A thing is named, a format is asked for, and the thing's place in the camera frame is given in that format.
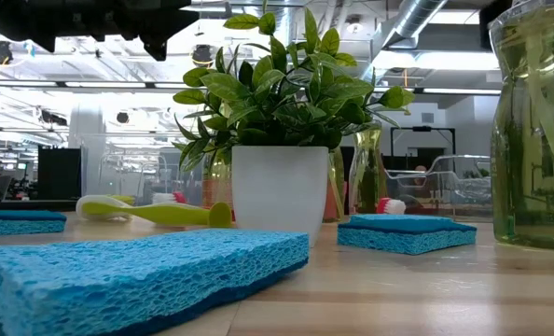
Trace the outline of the red dish brush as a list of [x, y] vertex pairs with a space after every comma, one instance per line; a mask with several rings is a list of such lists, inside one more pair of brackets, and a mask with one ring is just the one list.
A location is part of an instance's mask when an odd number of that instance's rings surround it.
[[406, 212], [406, 204], [403, 201], [392, 198], [380, 198], [377, 206], [377, 214], [403, 215]]
[[152, 195], [152, 203], [186, 203], [187, 199], [180, 191], [169, 193], [155, 192]]

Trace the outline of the silver ceiling duct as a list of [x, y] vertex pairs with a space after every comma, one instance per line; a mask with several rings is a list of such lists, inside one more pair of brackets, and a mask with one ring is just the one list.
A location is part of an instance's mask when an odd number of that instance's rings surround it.
[[361, 78], [368, 80], [377, 69], [374, 62], [382, 50], [416, 49], [419, 34], [448, 0], [403, 0], [395, 17], [380, 22], [370, 41], [373, 60]]

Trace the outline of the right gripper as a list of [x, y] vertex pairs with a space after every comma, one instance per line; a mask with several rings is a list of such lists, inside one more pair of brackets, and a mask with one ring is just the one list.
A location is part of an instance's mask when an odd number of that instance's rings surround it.
[[490, 39], [490, 25], [506, 10], [512, 7], [513, 0], [491, 0], [479, 11], [480, 46], [483, 49], [492, 49]]

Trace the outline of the green dish brush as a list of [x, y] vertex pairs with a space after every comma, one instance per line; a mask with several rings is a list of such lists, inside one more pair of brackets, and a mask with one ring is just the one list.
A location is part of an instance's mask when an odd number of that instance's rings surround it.
[[232, 227], [231, 209], [226, 203], [215, 203], [209, 209], [185, 203], [152, 203], [132, 206], [104, 195], [87, 195], [76, 203], [76, 214], [86, 220], [111, 220], [139, 217], [165, 226]]

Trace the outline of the black frame stand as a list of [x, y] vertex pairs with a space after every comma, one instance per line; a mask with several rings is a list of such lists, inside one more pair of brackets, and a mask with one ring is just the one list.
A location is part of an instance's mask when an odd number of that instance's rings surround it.
[[440, 128], [440, 127], [431, 127], [431, 126], [412, 126], [412, 127], [393, 127], [390, 129], [389, 134], [391, 137], [391, 144], [390, 144], [390, 153], [391, 156], [395, 155], [395, 132], [399, 131], [411, 131], [413, 133], [430, 133], [430, 132], [437, 132], [439, 135], [442, 136], [443, 132], [449, 132], [450, 133], [450, 141], [451, 143], [451, 154], [455, 155], [457, 154], [457, 145], [456, 145], [456, 131], [454, 128]]

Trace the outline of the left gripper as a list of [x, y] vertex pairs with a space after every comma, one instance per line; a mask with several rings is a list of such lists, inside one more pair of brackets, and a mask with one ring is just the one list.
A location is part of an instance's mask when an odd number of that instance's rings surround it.
[[0, 35], [53, 51], [58, 37], [86, 35], [103, 42], [108, 35], [133, 40], [138, 33], [145, 51], [165, 61], [168, 40], [199, 19], [198, 12], [182, 10], [189, 0], [168, 1], [143, 9], [137, 28], [122, 0], [0, 0]]

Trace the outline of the clear plastic organizer bin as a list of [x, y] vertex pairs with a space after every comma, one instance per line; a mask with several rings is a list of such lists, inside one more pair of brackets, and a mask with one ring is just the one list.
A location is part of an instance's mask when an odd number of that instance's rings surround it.
[[492, 219], [490, 170], [488, 156], [439, 156], [424, 171], [388, 170], [387, 195], [404, 202], [408, 214], [486, 222]]

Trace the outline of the black cabinet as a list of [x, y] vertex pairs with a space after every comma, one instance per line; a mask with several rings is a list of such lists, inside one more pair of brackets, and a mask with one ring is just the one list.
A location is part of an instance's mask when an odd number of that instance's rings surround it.
[[81, 197], [81, 151], [78, 148], [38, 149], [37, 198], [77, 200]]

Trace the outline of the green plant in white pot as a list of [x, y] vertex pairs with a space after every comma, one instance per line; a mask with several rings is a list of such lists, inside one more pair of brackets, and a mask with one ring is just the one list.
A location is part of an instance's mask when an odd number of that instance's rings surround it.
[[228, 161], [239, 228], [299, 231], [313, 241], [324, 217], [330, 152], [414, 96], [395, 86], [375, 98], [373, 83], [348, 75], [355, 59], [340, 50], [339, 33], [320, 32], [310, 11], [298, 43], [276, 37], [270, 11], [239, 14], [225, 25], [265, 35], [265, 56], [249, 63], [217, 54], [214, 67], [184, 74], [185, 88], [174, 100], [200, 112], [196, 130], [184, 131], [180, 165], [188, 169], [204, 157]]

